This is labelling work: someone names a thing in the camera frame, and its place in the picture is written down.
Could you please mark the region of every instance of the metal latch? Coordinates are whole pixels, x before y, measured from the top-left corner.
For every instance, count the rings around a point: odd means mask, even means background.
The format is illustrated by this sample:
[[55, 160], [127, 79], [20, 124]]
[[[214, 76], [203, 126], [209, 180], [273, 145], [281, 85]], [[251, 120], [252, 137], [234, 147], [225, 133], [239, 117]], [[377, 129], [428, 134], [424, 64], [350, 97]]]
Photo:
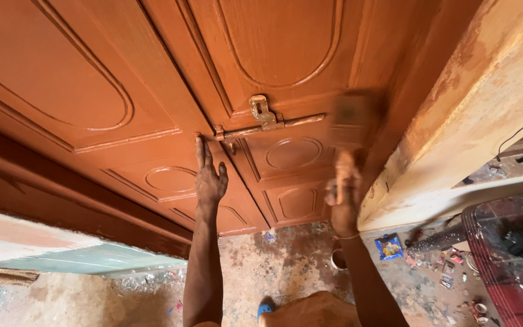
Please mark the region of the metal latch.
[[312, 122], [322, 121], [326, 115], [318, 114], [296, 119], [284, 120], [282, 114], [274, 114], [267, 106], [267, 99], [264, 95], [254, 95], [249, 99], [249, 105], [252, 108], [252, 115], [256, 121], [262, 123], [261, 126], [248, 127], [239, 130], [225, 131], [221, 125], [215, 126], [215, 139], [217, 141], [228, 138], [242, 137], [245, 135], [258, 133], [261, 131], [272, 131], [286, 127], [297, 126]]
[[261, 128], [263, 131], [284, 128], [284, 123], [278, 123], [274, 113], [267, 108], [267, 99], [265, 99], [264, 95], [252, 96], [249, 99], [249, 106], [252, 108], [253, 118], [262, 123]]

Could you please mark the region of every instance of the blue slipper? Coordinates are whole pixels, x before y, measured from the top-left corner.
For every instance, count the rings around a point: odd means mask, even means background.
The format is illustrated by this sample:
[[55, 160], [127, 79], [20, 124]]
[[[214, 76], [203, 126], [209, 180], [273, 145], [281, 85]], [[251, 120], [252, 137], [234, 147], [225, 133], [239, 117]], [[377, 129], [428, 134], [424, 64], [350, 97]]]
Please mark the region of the blue slipper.
[[274, 309], [271, 307], [271, 304], [269, 304], [266, 301], [263, 301], [260, 303], [260, 306], [258, 307], [258, 320], [260, 319], [261, 314], [266, 312], [274, 312]]

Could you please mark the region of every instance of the door frame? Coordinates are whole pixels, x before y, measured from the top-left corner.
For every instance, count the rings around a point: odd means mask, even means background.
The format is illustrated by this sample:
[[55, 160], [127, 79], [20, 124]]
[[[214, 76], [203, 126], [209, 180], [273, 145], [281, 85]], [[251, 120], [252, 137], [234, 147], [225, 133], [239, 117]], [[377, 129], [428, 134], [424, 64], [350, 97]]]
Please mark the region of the door frame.
[[189, 256], [189, 230], [1, 134], [0, 180], [1, 213], [156, 253]]

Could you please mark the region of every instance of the foot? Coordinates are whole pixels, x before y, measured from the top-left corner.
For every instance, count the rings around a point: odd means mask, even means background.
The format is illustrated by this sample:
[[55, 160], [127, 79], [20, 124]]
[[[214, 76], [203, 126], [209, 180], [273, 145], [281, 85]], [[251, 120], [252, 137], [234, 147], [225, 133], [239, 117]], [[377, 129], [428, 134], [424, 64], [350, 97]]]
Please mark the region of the foot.
[[265, 297], [258, 307], [258, 320], [261, 316], [261, 314], [264, 314], [266, 312], [274, 312], [274, 302], [272, 301], [271, 297]]

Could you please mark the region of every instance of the paintbrush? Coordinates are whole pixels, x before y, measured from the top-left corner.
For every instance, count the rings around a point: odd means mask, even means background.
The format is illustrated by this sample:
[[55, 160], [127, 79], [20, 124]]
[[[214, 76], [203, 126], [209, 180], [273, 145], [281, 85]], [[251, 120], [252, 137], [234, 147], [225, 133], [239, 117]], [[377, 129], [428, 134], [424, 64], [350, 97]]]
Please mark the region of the paintbrush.
[[342, 204], [342, 190], [351, 177], [360, 177], [356, 157], [378, 126], [375, 102], [368, 95], [337, 98], [331, 112], [330, 142], [336, 147], [334, 165], [337, 178], [337, 204]]

